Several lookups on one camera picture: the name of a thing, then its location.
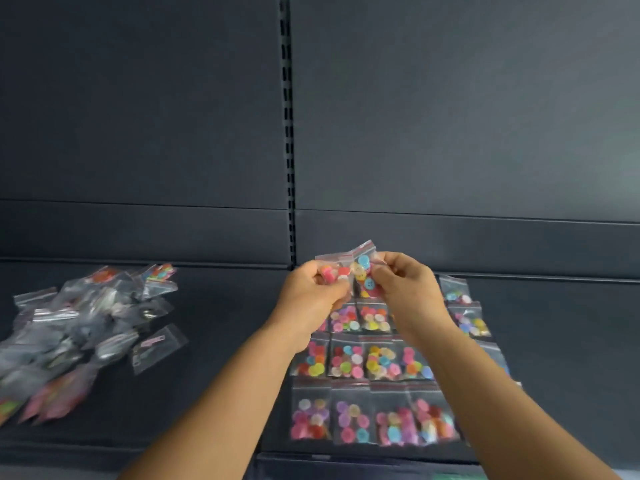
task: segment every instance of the hand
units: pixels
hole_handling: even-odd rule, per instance
[[[350,298],[347,280],[325,285],[317,261],[308,261],[287,276],[267,325],[291,334],[294,352],[300,352],[307,348],[311,334],[329,313]]]
[[[373,262],[373,279],[382,286],[396,327],[411,345],[425,321],[450,321],[433,271],[402,253],[378,252],[388,266]]]

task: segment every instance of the left arm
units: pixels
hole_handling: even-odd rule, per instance
[[[318,282],[315,261],[293,271],[267,323],[120,480],[241,479],[293,355],[349,293],[348,282]],[[249,372],[256,363],[260,374]]]

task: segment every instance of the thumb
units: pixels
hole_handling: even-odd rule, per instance
[[[391,268],[384,264],[375,264],[372,270],[373,279],[380,285],[385,291],[391,290],[396,281],[400,277],[396,276]]]
[[[347,293],[351,294],[351,282],[349,280],[337,280],[330,285],[324,285],[323,291],[333,303],[347,295]]]

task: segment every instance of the left hand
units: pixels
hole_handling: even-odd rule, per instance
[[[317,261],[308,261],[293,270],[284,282],[278,303],[267,321],[290,336],[293,352],[309,343],[310,336],[327,318],[351,298],[348,280],[325,285]]]

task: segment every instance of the right arm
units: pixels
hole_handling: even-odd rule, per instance
[[[403,338],[433,370],[456,420],[492,480],[620,480],[464,335],[433,272],[401,253],[374,265]]]

